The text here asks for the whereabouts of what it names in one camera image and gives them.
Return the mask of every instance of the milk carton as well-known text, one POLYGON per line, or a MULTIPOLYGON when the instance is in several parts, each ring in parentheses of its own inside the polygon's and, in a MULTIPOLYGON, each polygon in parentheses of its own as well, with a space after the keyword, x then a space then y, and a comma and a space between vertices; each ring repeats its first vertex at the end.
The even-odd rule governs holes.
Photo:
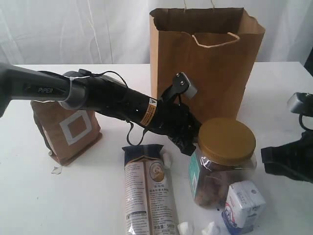
POLYGON ((222 212, 230 234, 240 235, 251 232, 265 204, 264 198, 252 181, 230 185, 225 210, 222 212))

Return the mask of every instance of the white table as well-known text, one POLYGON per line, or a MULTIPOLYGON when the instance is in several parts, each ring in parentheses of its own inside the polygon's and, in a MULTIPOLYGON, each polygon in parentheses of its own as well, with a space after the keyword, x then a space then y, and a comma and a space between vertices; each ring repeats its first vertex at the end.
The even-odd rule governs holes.
MULTIPOLYGON (((33 70, 64 73, 84 68, 113 70, 128 85, 150 94, 149 65, 25 65, 33 70)), ((299 64, 255 63, 238 120, 257 139, 258 167, 253 181, 267 208, 251 234, 312 234, 313 185, 265 174, 260 149, 300 138, 298 116, 286 102, 294 92, 313 93, 313 78, 299 64)), ((60 175, 48 156, 32 117, 29 101, 12 101, 0 118, 0 234, 1 235, 122 235, 125 234, 124 153, 129 126, 97 115, 103 138, 60 175)), ((134 128, 133 141, 141 129, 134 128)), ((191 221, 200 234, 211 221, 228 234, 221 211, 204 210, 192 200, 188 182, 189 157, 163 136, 147 133, 144 144, 160 143, 173 156, 171 175, 179 221, 191 221)))

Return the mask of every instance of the white curtain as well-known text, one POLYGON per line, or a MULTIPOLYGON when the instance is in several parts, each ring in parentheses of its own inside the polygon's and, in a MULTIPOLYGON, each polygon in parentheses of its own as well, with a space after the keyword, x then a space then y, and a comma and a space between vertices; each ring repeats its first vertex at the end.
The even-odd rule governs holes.
MULTIPOLYGON (((185 0, 210 8, 210 0, 185 0)), ((244 7, 266 28, 258 61, 305 63, 313 47, 313 0, 214 0, 244 7)), ((149 12, 183 0, 0 0, 0 62, 149 63, 149 12)))

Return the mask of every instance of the brown paper bag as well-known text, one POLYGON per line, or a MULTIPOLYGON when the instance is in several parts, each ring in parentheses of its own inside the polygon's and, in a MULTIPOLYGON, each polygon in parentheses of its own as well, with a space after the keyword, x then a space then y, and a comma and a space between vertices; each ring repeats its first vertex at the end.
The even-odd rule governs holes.
POLYGON ((152 96, 159 98, 183 71, 198 89, 183 102, 199 121, 236 118, 264 33, 243 8, 153 10, 152 96))
POLYGON ((66 110, 58 102, 31 101, 34 120, 60 165, 68 165, 94 145, 102 134, 94 111, 66 110))

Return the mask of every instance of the green label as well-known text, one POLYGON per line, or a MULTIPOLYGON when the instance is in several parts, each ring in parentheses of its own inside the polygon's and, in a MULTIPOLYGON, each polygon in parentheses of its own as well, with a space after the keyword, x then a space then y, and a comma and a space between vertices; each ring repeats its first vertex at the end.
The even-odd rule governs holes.
POLYGON ((194 152, 191 156, 188 173, 192 196, 195 198, 200 173, 196 152, 194 152))

